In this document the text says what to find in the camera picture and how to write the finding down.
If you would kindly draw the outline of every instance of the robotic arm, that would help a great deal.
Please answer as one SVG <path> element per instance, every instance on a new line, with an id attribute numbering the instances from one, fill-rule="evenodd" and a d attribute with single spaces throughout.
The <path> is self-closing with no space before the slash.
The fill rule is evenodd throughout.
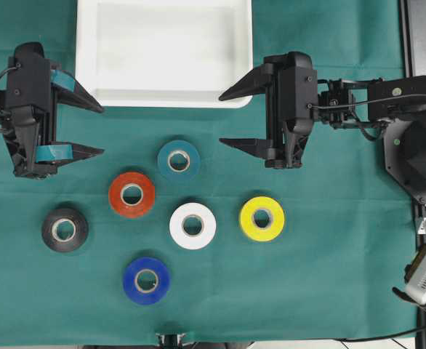
<path id="1" fill-rule="evenodd" d="M 318 94 L 318 84 L 327 91 Z M 368 100 L 357 103 L 352 90 L 365 89 Z M 265 160 L 265 167 L 293 169 L 302 156 L 313 124 L 334 129 L 360 129 L 368 140 L 381 138 L 396 119 L 415 121 L 426 132 L 426 76 L 394 81 L 317 80 L 310 56 L 301 52 L 269 56 L 220 96 L 220 100 L 265 94 L 266 139 L 221 138 L 220 142 Z M 369 105 L 361 121 L 357 105 Z M 367 129 L 377 130 L 377 135 Z"/>
<path id="2" fill-rule="evenodd" d="M 60 166 L 103 153 L 56 141 L 57 104 L 97 113 L 102 106 L 60 64 L 48 60 L 38 42 L 18 46 L 9 58 L 7 88 L 0 91 L 0 134 L 7 145 L 16 177 L 42 179 Z"/>

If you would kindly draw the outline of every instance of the green cloth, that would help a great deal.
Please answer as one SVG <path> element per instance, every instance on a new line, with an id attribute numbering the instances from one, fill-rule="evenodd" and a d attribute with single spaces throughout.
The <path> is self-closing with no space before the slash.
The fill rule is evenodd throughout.
<path id="1" fill-rule="evenodd" d="M 253 21 L 255 65 L 299 50 L 320 78 L 403 75 L 396 0 L 254 0 Z M 41 41 L 73 71 L 75 40 L 75 0 L 0 0 L 0 70 L 17 44 Z M 414 307 L 391 292 L 414 254 L 410 200 L 384 171 L 380 142 L 317 124 L 304 167 L 276 171 L 218 142 L 263 137 L 263 96 L 237 110 L 59 112 L 58 140 L 105 153 L 47 180 L 17 179 L 0 137 L 0 345 L 144 344 L 156 332 L 202 341 L 365 337 L 414 326 Z M 187 185 L 168 182 L 156 166 L 160 147 L 176 138 L 202 158 Z M 108 205 L 112 179 L 128 169 L 156 187 L 154 208 L 137 220 Z M 242 204 L 256 195 L 276 198 L 286 212 L 285 231 L 266 244 L 238 226 Z M 188 201 L 217 218 L 213 242 L 198 251 L 169 235 L 171 213 Z M 70 254 L 41 240 L 57 205 L 77 207 L 89 222 L 87 242 Z M 122 288 L 124 268 L 139 256 L 161 259 L 172 274 L 152 306 L 131 302 Z"/>

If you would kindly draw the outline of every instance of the black metal frame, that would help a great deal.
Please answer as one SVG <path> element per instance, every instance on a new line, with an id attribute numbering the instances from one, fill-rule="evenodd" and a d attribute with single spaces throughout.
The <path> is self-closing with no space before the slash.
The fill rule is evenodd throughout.
<path id="1" fill-rule="evenodd" d="M 405 67 L 405 76 L 415 76 L 415 64 L 414 64 L 414 38 L 412 36 L 411 29 L 411 0 L 399 0 L 399 15 L 400 25 L 402 33 L 402 45 L 403 45 L 403 63 Z M 395 145 L 393 144 L 394 139 L 398 139 L 399 135 L 409 126 L 409 122 L 397 122 L 396 125 L 392 125 L 387 130 L 385 135 L 385 161 L 386 163 L 395 161 L 392 154 L 395 153 Z M 426 204 L 424 198 L 416 197 L 417 201 L 412 201 L 412 213 L 414 220 L 419 217 L 426 217 Z M 426 235 L 418 235 L 416 238 L 417 249 L 426 244 Z M 417 311 L 417 326 L 426 326 L 426 312 L 423 310 Z M 417 349 L 426 349 L 426 331 L 418 332 L 415 337 L 415 347 Z"/>

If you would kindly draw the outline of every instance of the white tray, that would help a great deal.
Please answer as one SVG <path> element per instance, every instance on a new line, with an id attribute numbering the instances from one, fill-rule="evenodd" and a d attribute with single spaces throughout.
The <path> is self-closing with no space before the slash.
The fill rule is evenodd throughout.
<path id="1" fill-rule="evenodd" d="M 76 78 L 102 105 L 240 108 L 252 0 L 79 0 Z"/>

